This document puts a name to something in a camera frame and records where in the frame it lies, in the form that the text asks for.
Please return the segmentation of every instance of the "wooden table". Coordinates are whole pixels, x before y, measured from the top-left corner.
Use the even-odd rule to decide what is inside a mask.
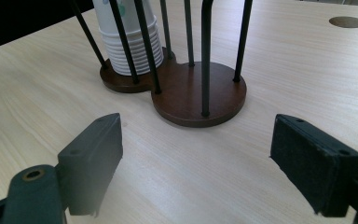
[[[159,1],[151,3],[163,36]],[[172,50],[185,63],[183,2],[167,4]],[[200,5],[192,1],[197,61]],[[214,2],[212,62],[234,67],[242,6]],[[84,16],[103,49],[94,11]],[[278,113],[358,150],[358,29],[331,25],[336,16],[358,18],[358,7],[255,1],[242,69],[245,106],[205,129],[161,118],[150,92],[108,90],[75,18],[0,47],[0,199],[14,174],[57,164],[58,152],[93,120],[118,112],[124,158],[100,215],[69,223],[351,223],[353,210],[347,218],[315,216],[269,158]]]

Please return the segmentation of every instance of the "cup stack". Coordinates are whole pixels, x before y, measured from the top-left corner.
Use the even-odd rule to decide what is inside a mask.
[[[100,33],[113,69],[123,76],[130,76],[130,67],[118,34],[109,0],[93,0],[92,2],[97,13]],[[150,68],[134,1],[117,0],[117,4],[129,41],[136,73],[138,75],[145,74],[150,71]],[[156,67],[158,67],[162,64],[163,54],[159,41],[157,19],[152,12],[149,0],[143,0],[143,5],[150,43],[153,49]]]

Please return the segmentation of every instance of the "round wooden base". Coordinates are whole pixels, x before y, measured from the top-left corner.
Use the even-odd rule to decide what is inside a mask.
[[[126,93],[152,91],[154,107],[159,114],[181,126],[211,127],[233,118],[242,108],[246,97],[246,83],[232,81],[234,70],[219,63],[211,63],[210,74],[210,115],[203,117],[201,100],[201,63],[188,66],[178,64],[173,55],[168,59],[164,48],[164,62],[158,67],[158,80],[161,93],[155,94],[150,73],[140,75],[139,83],[132,77],[116,73],[109,60],[108,69],[100,71],[104,85],[113,90]]]

